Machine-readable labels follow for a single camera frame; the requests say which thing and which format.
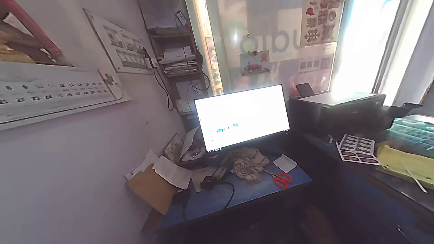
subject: desk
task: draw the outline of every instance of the desk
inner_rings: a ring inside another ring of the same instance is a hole
[[[364,137],[378,143],[387,134]],[[427,208],[432,194],[377,166],[342,161],[329,138],[302,134],[295,141],[299,155],[293,159],[315,182],[311,199],[333,223],[342,243],[434,243],[434,212]]]
[[[265,167],[266,170],[274,173],[282,172],[281,169],[272,163],[281,155],[281,153],[278,155],[276,153],[270,155],[263,153],[263,155],[270,160],[270,163]],[[252,185],[247,184],[235,174],[230,173],[225,181],[230,182],[235,186],[235,193],[229,206],[225,210],[237,205],[240,206],[241,204],[245,204],[258,198],[275,194],[279,191],[291,191],[294,187],[306,185],[312,181],[299,166],[291,170],[288,174],[292,178],[289,188],[281,189],[274,183],[271,175],[268,175],[265,172],[261,173],[261,182]],[[190,192],[190,200],[185,209],[185,215],[188,221],[221,212],[232,195],[232,187],[229,184],[217,185],[211,191],[202,190],[201,192],[196,193],[193,183],[190,181],[188,190]],[[163,218],[161,227],[167,228],[185,222],[182,208],[181,204],[172,204],[166,216]]]

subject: monitor screen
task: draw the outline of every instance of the monitor screen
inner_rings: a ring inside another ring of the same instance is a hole
[[[194,101],[208,152],[289,130],[282,85]]]

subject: stack of papers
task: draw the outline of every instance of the stack of papers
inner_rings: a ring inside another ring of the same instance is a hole
[[[191,170],[179,167],[164,156],[161,156],[152,168],[167,182],[184,190],[188,188],[193,174]]]
[[[166,64],[164,72],[168,75],[188,74],[198,71],[196,56],[191,52],[190,46],[184,48],[170,48],[164,50],[164,59],[161,64]]]

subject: black printer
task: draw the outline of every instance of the black printer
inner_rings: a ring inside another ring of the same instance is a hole
[[[289,99],[291,129],[318,136],[382,131],[393,118],[383,107],[386,95],[370,93],[325,92]]]

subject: small shelf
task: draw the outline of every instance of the small shelf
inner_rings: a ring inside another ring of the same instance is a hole
[[[191,36],[191,33],[165,34],[165,35],[150,34],[149,36],[153,38],[171,38],[171,37]]]
[[[177,75],[168,75],[168,74],[166,74],[166,76],[167,77],[192,76],[192,75],[199,74],[199,73],[200,73],[199,71],[193,71],[193,72],[190,72],[190,73],[177,74]]]

